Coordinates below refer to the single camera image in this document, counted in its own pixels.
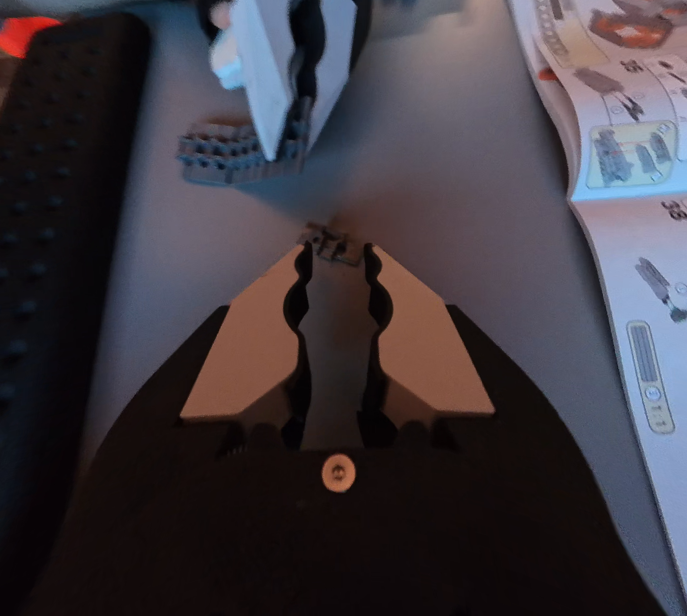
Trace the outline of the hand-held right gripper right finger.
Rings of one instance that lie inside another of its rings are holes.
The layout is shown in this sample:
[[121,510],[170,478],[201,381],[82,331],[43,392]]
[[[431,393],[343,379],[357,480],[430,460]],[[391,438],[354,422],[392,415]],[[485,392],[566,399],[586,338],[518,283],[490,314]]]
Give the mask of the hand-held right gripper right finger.
[[376,323],[362,397],[362,440],[395,441],[410,423],[492,417],[495,406],[442,298],[380,246],[364,246]]

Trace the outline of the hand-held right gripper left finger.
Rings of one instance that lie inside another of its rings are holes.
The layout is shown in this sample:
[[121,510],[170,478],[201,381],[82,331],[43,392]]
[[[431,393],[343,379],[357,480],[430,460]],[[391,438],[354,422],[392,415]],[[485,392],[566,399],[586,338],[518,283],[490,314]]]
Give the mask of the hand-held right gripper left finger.
[[185,425],[233,423],[248,435],[274,427],[286,445],[303,441],[312,397],[306,340],[313,247],[300,243],[228,306],[179,414]]

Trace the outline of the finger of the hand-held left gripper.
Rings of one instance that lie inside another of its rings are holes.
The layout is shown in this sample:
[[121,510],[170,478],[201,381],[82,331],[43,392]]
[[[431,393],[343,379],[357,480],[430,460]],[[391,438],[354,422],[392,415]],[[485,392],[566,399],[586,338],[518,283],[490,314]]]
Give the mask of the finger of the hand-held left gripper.
[[267,161],[279,160],[299,76],[309,56],[303,35],[305,0],[263,13],[259,0],[234,0],[234,36],[253,127]]
[[318,140],[350,75],[355,34],[356,4],[353,0],[320,0],[324,48],[315,67],[316,96],[310,117],[307,149]]

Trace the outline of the small black track link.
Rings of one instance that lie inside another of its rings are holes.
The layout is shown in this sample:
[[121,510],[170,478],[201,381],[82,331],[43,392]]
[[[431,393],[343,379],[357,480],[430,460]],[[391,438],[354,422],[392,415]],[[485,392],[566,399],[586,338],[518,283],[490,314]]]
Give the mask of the small black track link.
[[310,243],[315,256],[353,267],[357,267],[364,256],[364,245],[357,239],[348,233],[313,222],[305,225],[296,243]]

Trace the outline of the grey desk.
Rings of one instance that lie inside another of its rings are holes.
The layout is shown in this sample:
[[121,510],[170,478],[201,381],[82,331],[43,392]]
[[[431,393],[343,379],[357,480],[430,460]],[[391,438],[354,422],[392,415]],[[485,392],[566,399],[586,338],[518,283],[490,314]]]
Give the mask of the grey desk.
[[531,377],[586,457],[662,608],[685,615],[619,379],[594,262],[567,205],[559,135],[504,0],[459,0],[367,43],[301,175],[185,182],[177,136],[230,120],[193,8],[129,11],[154,47],[82,443],[82,470],[125,405],[306,222],[382,247]]

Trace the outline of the orange object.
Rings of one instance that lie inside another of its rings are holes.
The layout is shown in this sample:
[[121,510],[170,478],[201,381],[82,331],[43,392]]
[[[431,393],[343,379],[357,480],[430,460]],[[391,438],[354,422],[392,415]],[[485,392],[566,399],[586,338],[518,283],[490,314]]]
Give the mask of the orange object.
[[60,20],[40,16],[2,19],[1,57],[25,58],[35,35],[47,28],[61,25]]

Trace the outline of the black perforated panel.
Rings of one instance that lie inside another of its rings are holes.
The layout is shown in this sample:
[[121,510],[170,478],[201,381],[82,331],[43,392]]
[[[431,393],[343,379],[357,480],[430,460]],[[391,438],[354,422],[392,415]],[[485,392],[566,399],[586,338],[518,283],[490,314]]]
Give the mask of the black perforated panel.
[[1,614],[72,493],[150,57],[130,13],[39,32],[1,109]]

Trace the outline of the open instruction booklet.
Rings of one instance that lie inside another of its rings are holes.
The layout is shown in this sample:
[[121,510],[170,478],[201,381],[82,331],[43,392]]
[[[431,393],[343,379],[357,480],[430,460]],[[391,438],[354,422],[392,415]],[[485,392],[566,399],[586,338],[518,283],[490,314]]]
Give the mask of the open instruction booklet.
[[686,0],[506,0],[686,592]]

